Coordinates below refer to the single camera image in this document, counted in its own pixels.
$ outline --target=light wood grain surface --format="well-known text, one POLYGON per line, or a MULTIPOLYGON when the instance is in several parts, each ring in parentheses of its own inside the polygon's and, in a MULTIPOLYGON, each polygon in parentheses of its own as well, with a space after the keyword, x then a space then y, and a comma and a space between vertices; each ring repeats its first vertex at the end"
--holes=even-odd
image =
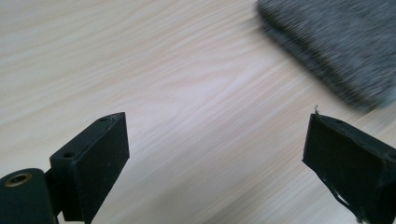
POLYGON ((356 223, 301 162, 309 115, 396 147, 396 105, 345 106, 255 4, 1 1, 0 176, 125 111, 131 159, 93 223, 356 223))

